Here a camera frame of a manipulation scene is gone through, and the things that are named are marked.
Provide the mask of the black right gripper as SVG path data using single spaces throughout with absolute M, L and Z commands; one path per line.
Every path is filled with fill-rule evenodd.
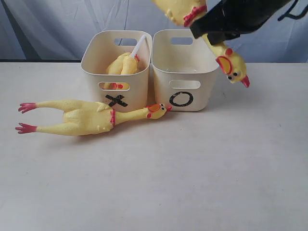
M 288 0 L 224 0 L 190 25 L 194 38 L 214 46 L 260 29 Z

